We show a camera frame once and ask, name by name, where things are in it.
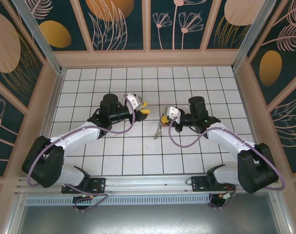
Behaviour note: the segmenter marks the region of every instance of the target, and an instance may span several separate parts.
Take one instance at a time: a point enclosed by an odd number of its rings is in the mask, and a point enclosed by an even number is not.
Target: white grid floor
[[[214,142],[181,149],[163,128],[154,140],[160,114],[168,105],[189,111],[188,99],[202,96],[210,114],[230,130],[253,141],[242,101],[230,67],[145,67],[68,69],[54,117],[51,136],[59,136],[82,125],[99,107],[106,93],[124,103],[126,92],[142,96],[151,110],[144,122],[135,123],[124,135],[107,134],[66,157],[64,164],[83,168],[92,176],[203,173],[234,158]],[[113,125],[127,129],[129,122]],[[191,143],[196,134],[184,128],[173,135],[181,144]]]

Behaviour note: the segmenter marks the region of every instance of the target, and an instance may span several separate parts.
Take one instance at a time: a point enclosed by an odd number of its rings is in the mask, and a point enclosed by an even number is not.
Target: enclosure
[[[150,114],[67,154],[109,195],[76,213],[77,194],[29,187],[21,167],[38,136],[78,128],[108,93],[123,105],[136,94]],[[192,177],[237,163],[204,137],[171,141],[165,109],[189,113],[198,96],[227,129],[269,146],[284,190],[226,187],[236,196],[221,210],[210,199],[220,191],[194,192]],[[192,130],[173,140],[191,143]],[[296,233],[296,0],[0,0],[0,233],[221,230]]]

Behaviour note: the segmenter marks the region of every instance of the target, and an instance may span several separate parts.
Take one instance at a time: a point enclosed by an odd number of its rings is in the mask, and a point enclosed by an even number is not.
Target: black mounting bracket
[[[215,183],[213,186],[210,185],[207,176],[193,176],[191,177],[191,185],[193,192],[226,192],[228,191],[228,187],[226,184]],[[233,184],[229,184],[229,186],[235,190],[235,186]]]
[[[84,192],[91,194],[103,194],[105,190],[105,178],[90,178],[88,182],[88,186],[84,189]],[[71,189],[68,186],[64,186],[61,189],[62,194],[80,194],[79,192]]]

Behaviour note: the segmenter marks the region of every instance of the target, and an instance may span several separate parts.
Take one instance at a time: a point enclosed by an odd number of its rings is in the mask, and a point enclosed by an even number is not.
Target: metal chain
[[[164,116],[164,114],[161,115],[161,118],[160,118],[160,120],[158,122],[158,129],[157,129],[156,134],[153,137],[154,140],[158,139],[159,135],[161,134],[161,130],[162,130],[162,127],[163,127],[163,123],[162,123],[163,116]]]

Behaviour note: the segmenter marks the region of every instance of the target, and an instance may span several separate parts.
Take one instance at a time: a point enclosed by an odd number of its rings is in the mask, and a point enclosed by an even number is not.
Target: metal grate
[[[96,204],[103,197],[83,201],[78,205]],[[26,206],[72,206],[73,197],[29,197]],[[161,204],[199,204],[208,203],[209,195],[130,195],[109,196],[100,205],[161,205]]]

